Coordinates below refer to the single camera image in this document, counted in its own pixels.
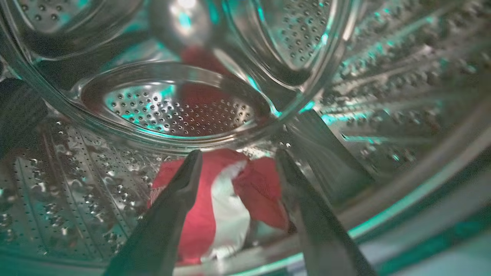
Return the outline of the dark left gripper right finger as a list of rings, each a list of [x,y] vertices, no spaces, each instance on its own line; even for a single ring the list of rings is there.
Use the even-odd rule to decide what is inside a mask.
[[[277,150],[275,162],[282,199],[297,228],[308,275],[376,276],[375,269],[290,154]]]

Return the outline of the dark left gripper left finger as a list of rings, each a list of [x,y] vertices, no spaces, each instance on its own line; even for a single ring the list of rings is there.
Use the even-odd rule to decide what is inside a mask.
[[[137,224],[105,276],[170,276],[186,215],[195,204],[203,164],[200,150],[192,151]]]

